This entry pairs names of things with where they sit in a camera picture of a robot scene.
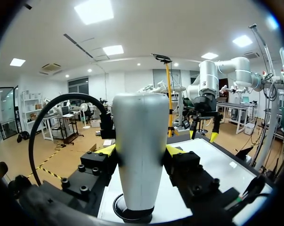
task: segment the black hose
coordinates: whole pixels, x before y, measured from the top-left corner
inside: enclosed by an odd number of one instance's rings
[[[95,99],[94,97],[91,97],[87,94],[83,94],[83,93],[68,93],[68,94],[63,94],[60,95],[56,98],[54,98],[53,100],[51,100],[41,111],[40,114],[38,115],[32,130],[31,130],[31,135],[30,135],[30,139],[29,139],[29,161],[30,161],[30,166],[31,166],[31,170],[33,173],[33,176],[38,184],[38,186],[41,185],[41,182],[39,180],[39,177],[37,175],[37,171],[36,171],[36,167],[35,167],[35,163],[34,163],[34,140],[35,140],[35,134],[37,132],[37,129],[43,119],[43,117],[46,115],[46,113],[51,110],[54,106],[56,106],[57,104],[69,100],[69,99],[80,99],[80,100],[84,100],[86,102],[90,102],[92,103],[94,106],[96,106],[100,112],[101,115],[106,115],[107,112],[103,106],[103,104],[100,103],[100,101],[98,101],[97,99]]]

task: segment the fan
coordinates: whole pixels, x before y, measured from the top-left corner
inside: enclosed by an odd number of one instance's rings
[[[89,129],[90,126],[87,126],[87,125],[86,125],[86,119],[85,119],[85,114],[84,114],[84,112],[87,111],[87,104],[86,104],[86,103],[82,103],[82,104],[80,105],[80,110],[83,112],[84,125],[85,125],[85,126],[83,126],[83,128],[84,128],[84,129]]]

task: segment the computer monitor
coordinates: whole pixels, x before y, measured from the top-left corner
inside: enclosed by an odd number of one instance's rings
[[[70,112],[68,107],[61,107],[61,110],[62,110],[62,115],[68,114]]]

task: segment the cable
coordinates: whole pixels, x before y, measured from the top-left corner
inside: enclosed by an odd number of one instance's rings
[[[36,167],[35,167],[35,162],[34,162],[34,141],[35,141],[35,134],[37,132],[37,129],[43,119],[43,117],[46,115],[46,113],[53,108],[55,105],[57,105],[58,103],[61,103],[63,101],[69,100],[69,99],[79,99],[79,100],[84,100],[87,102],[92,103],[93,105],[95,105],[101,112],[101,120],[108,120],[108,118],[106,118],[106,109],[104,108],[103,104],[101,104],[100,101],[98,101],[97,99],[95,99],[94,97],[91,97],[87,94],[83,94],[83,93],[68,93],[68,94],[62,94],[56,98],[54,98],[53,100],[51,100],[39,113],[35,123],[33,124],[32,130],[31,130],[31,136],[29,139],[29,161],[30,161],[30,166],[31,166],[31,170],[33,173],[33,176],[38,184],[38,186],[41,185],[41,182],[39,180],[37,171],[36,171]]]
[[[269,72],[268,72],[268,66],[266,65],[266,62],[265,62],[265,59],[264,59],[264,56],[263,56],[263,51],[262,51],[262,49],[261,49],[261,46],[260,46],[259,41],[258,41],[258,39],[257,39],[257,36],[256,36],[255,32],[253,31],[253,29],[251,29],[251,30],[252,30],[252,32],[253,32],[253,34],[254,34],[254,36],[255,36],[255,39],[256,39],[257,44],[258,44],[258,47],[259,47],[260,52],[261,52],[261,54],[262,54],[262,58],[263,58],[263,62],[264,62],[266,71],[267,71],[267,73],[269,73]]]

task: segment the floor tape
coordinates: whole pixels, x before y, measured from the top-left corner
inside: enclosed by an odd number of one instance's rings
[[[56,152],[54,152],[50,157],[48,157],[42,164],[40,164],[37,168],[36,168],[36,170],[38,170],[38,169],[43,169],[43,171],[46,171],[46,170],[44,170],[44,168],[42,168],[41,166],[43,165],[43,164],[45,164],[50,158],[52,158],[55,154],[57,154],[58,152],[60,152],[61,151],[61,149],[63,149],[63,147],[62,148],[60,148],[59,150],[57,150]]]
[[[45,169],[45,168],[43,168],[43,167],[39,167],[39,169],[41,169],[41,170],[43,170],[43,171],[49,173],[50,175],[52,175],[52,176],[54,176],[54,177],[56,177],[56,178],[58,178],[58,179],[60,179],[60,180],[62,179],[61,176],[58,176],[56,173],[52,173],[51,171],[49,171],[49,170],[47,170],[47,169]]]

